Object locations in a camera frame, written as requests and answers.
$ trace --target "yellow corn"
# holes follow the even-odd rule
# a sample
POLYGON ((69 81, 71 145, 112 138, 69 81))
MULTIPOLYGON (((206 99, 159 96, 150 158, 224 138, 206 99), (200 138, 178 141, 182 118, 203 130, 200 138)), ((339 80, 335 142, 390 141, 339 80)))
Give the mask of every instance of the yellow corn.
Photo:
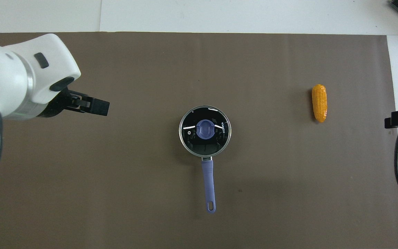
POLYGON ((326 88, 323 85, 315 85, 311 91, 313 98, 313 112, 317 121, 323 122, 326 118, 326 88))

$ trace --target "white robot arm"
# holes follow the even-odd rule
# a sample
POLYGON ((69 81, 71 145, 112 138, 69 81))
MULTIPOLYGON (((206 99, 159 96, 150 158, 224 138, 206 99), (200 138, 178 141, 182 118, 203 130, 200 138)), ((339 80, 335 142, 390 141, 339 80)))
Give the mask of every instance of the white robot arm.
POLYGON ((49 118, 63 109, 106 116, 109 102, 68 90, 80 75, 70 51, 54 34, 0 47, 0 152, 3 118, 49 118))

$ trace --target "purple handle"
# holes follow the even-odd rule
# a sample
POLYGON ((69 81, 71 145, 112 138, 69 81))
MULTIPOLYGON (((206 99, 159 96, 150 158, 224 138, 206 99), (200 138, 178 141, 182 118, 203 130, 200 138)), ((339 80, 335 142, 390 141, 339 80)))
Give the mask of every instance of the purple handle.
POLYGON ((207 211, 216 212, 215 182, 213 180, 213 161, 202 161, 203 182, 205 185, 205 200, 207 211))

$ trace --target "brown mat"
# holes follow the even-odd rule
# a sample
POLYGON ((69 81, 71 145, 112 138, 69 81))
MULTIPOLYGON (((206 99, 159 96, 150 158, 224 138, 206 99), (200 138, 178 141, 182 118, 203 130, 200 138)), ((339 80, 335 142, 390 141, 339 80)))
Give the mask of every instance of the brown mat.
POLYGON ((58 36, 82 71, 69 88, 110 112, 6 120, 0 248, 398 248, 385 36, 58 36), (177 134, 201 104, 233 127, 214 157, 215 214, 177 134))

